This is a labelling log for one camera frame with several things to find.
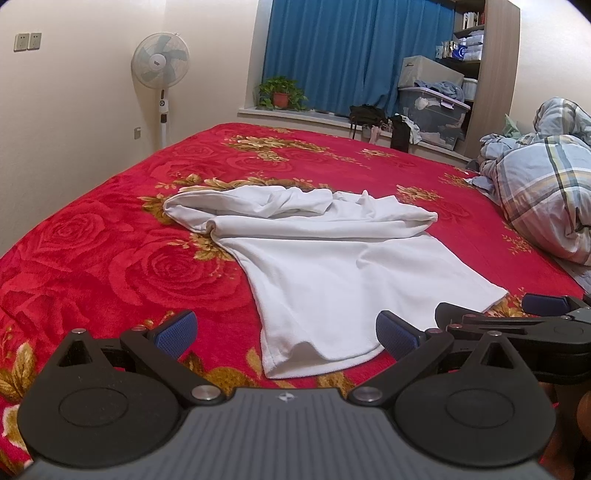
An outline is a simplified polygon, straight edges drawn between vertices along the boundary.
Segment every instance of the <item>gold floral pattern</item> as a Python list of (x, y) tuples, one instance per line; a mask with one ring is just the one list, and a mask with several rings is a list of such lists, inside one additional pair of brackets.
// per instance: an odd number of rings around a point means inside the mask
[(172, 316), (174, 316), (174, 311), (173, 310), (169, 310), (169, 311), (166, 312), (166, 314), (164, 314), (164, 316), (160, 320), (145, 319), (143, 321), (143, 324), (146, 327), (152, 329), (154, 327), (157, 327), (158, 325), (163, 324), (166, 320), (168, 320)]
[(503, 239), (511, 244), (509, 250), (513, 255), (531, 253), (533, 251), (529, 242), (523, 237), (511, 238), (509, 235), (503, 235)]
[(290, 134), (290, 133), (293, 133), (288, 128), (281, 128), (281, 127), (274, 127), (274, 128), (271, 128), (271, 130), (273, 130), (274, 132), (280, 133), (280, 134)]
[(144, 204), (142, 208), (144, 212), (148, 212), (150, 215), (154, 215), (154, 218), (163, 225), (171, 225), (174, 223), (166, 213), (164, 213), (164, 202), (170, 197), (165, 197), (161, 193), (157, 194), (156, 197), (138, 197)]
[(328, 147), (319, 147), (318, 145), (303, 142), (302, 140), (275, 137), (244, 137), (242, 135), (232, 137), (230, 143), (224, 145), (242, 152), (269, 150), (271, 148), (299, 148), (301, 150), (308, 150), (316, 153), (322, 153), (328, 150)]
[[(256, 349), (251, 348), (246, 354), (246, 363), (253, 370), (256, 377), (260, 380), (262, 378), (262, 362), (261, 357), (257, 353)], [(205, 370), (203, 361), (190, 352), (183, 361), (183, 365), (187, 367), (191, 372), (196, 373), (200, 377), (203, 377), (207, 381), (217, 385), (226, 395), (230, 395), (235, 388), (239, 387), (257, 387), (259, 388), (260, 383), (254, 378), (240, 372), (239, 370), (231, 367), (216, 367), (211, 370)], [(285, 380), (274, 381), (275, 385), (280, 388), (295, 388), (292, 384)]]
[(4, 428), (2, 436), (5, 437), (12, 445), (27, 451), (21, 432), (18, 431), (17, 414), (19, 405), (13, 405), (4, 409), (2, 414), (2, 427)]
[(4, 467), (6, 467), (6, 470), (8, 470), (11, 473), (14, 473), (15, 475), (21, 473), (25, 468), (24, 463), (13, 462), (12, 460), (10, 460), (8, 455), (4, 453), (4, 451), (2, 450), (0, 450), (0, 462), (2, 462)]
[[(165, 185), (166, 184), (160, 182), (158, 185), (156, 185), (156, 188), (165, 188)], [(180, 186), (180, 192), (194, 192), (198, 190), (217, 190), (219, 192), (223, 192), (226, 190), (237, 189), (238, 187), (242, 187), (244, 185), (282, 186), (285, 188), (298, 187), (303, 192), (311, 192), (316, 188), (329, 189), (332, 192), (336, 191), (326, 183), (319, 183), (318, 186), (315, 186), (311, 180), (276, 179), (272, 177), (265, 178), (263, 176), (247, 177), (243, 180), (222, 181), (216, 178), (202, 180), (199, 175), (191, 174), (184, 179), (175, 180), (172, 184), (168, 185), (169, 189), (172, 188), (171, 185)], [(155, 197), (138, 197), (139, 200), (142, 200), (144, 202), (144, 204), (142, 205), (142, 209), (150, 215), (153, 215), (156, 218), (156, 220), (158, 220), (163, 225), (171, 225), (174, 223), (174, 220), (172, 220), (172, 218), (170, 218), (168, 215), (164, 213), (164, 202), (169, 198), (170, 196), (164, 196), (161, 193), (157, 194)], [(188, 243), (181, 243), (179, 245), (186, 245), (183, 248), (189, 247)], [(210, 246), (206, 245), (204, 241), (202, 241), (200, 247), (202, 250), (207, 251), (209, 249), (211, 251), (211, 249), (209, 248)]]
[(493, 317), (527, 317), (521, 308), (521, 300), (525, 296), (525, 289), (521, 287), (519, 294), (509, 293), (500, 303), (491, 308), (487, 314)]
[(347, 163), (355, 163), (356, 165), (359, 165), (360, 167), (364, 167), (364, 168), (367, 168), (368, 170), (371, 170), (370, 166), (363, 165), (361, 162), (358, 162), (357, 160), (355, 160), (354, 158), (351, 158), (351, 157), (341, 157), (340, 155), (337, 155), (336, 153), (332, 153), (332, 152), (325, 152), (325, 155), (328, 155), (330, 158), (334, 158), (335, 160), (345, 161)]
[(466, 183), (466, 179), (462, 177), (456, 177), (455, 175), (450, 175), (449, 173), (444, 174), (443, 177), (439, 179), (439, 181), (449, 185), (455, 185), (456, 187), (474, 189), (472, 185)]
[(233, 256), (231, 256), (223, 248), (217, 246), (208, 235), (191, 233), (189, 235), (189, 240), (176, 239), (174, 242), (169, 242), (168, 244), (180, 246), (183, 249), (188, 249), (190, 246), (197, 248), (197, 251), (193, 255), (195, 260), (201, 260), (204, 262), (215, 259), (223, 261), (235, 261)]
[(218, 190), (220, 192), (225, 190), (233, 190), (237, 189), (238, 187), (242, 187), (244, 185), (259, 185), (259, 186), (281, 186), (285, 188), (290, 187), (298, 187), (303, 192), (311, 192), (316, 188), (320, 189), (329, 189), (333, 192), (331, 187), (329, 187), (326, 183), (320, 183), (318, 187), (315, 187), (312, 184), (311, 180), (305, 179), (275, 179), (275, 178), (264, 178), (264, 177), (247, 177), (245, 180), (234, 180), (234, 181), (221, 181), (218, 179), (207, 179), (204, 180), (203, 183), (205, 185), (197, 186), (197, 187), (185, 187), (181, 189), (182, 192), (194, 192), (197, 190)]
[(263, 150), (256, 154), (262, 161), (289, 161), (287, 158), (280, 157), (277, 152), (273, 152), (273, 150)]
[(10, 403), (19, 403), (37, 376), (37, 360), (31, 345), (18, 349), (12, 369), (0, 368), (0, 395)]
[(191, 173), (184, 179), (173, 180), (172, 183), (164, 183), (159, 181), (156, 185), (157, 189), (164, 189), (164, 190), (176, 190), (178, 187), (190, 187), (192, 185), (199, 185), (201, 183), (201, 177), (199, 175), (195, 175)]
[(418, 187), (403, 187), (402, 185), (396, 185), (396, 188), (398, 190), (397, 198), (403, 203), (412, 203), (416, 200), (433, 202), (442, 198), (436, 192), (423, 190)]
[(318, 388), (338, 388), (343, 398), (347, 398), (355, 384), (343, 372), (334, 372), (316, 377), (316, 386)]
[(371, 157), (395, 157), (395, 153), (386, 153), (382, 152), (381, 150), (370, 150), (368, 148), (364, 148), (360, 153), (365, 155), (368, 158)]

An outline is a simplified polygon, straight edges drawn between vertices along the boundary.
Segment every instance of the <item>plaid comforter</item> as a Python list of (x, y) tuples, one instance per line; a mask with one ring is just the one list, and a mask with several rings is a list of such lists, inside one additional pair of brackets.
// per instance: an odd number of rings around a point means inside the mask
[(591, 117), (553, 98), (518, 140), (485, 137), (480, 172), (492, 180), (507, 221), (540, 248), (591, 265)]

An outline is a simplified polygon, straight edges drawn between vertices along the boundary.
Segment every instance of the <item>blue curtain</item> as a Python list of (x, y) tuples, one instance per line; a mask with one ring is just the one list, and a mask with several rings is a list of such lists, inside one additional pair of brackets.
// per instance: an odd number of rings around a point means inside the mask
[(310, 108), (348, 116), (369, 103), (393, 115), (402, 60), (433, 59), (453, 23), (435, 0), (274, 0), (263, 79), (297, 80)]

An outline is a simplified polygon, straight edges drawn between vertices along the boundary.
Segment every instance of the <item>fan blade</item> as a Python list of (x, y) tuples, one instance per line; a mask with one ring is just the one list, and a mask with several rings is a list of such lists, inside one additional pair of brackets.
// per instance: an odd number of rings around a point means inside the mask
[(151, 82), (154, 80), (160, 72), (146, 72), (142, 74), (142, 80), (145, 82)]
[(138, 62), (140, 63), (148, 63), (150, 61), (150, 54), (146, 51), (144, 47), (138, 52)]
[(166, 57), (166, 61), (168, 61), (168, 59), (187, 61), (187, 52), (184, 50), (169, 50), (168, 52), (164, 53), (164, 56)]
[(174, 68), (170, 63), (167, 63), (164, 67), (164, 84), (170, 85), (177, 79), (177, 74), (174, 72)]
[(162, 53), (162, 49), (166, 46), (170, 38), (170, 35), (160, 35), (160, 38), (158, 39), (158, 41), (156, 42), (156, 46), (154, 47), (154, 52)]

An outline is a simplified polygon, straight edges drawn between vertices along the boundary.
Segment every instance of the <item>backpack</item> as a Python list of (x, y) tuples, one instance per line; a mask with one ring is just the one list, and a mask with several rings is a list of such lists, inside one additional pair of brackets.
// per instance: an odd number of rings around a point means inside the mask
[(351, 113), (349, 120), (351, 122), (351, 128), (349, 129), (349, 136), (351, 130), (353, 131), (353, 137), (355, 138), (355, 132), (357, 131), (358, 125), (368, 125), (370, 127), (380, 127), (382, 124), (387, 124), (386, 114), (381, 108), (373, 105), (351, 105), (349, 107)]

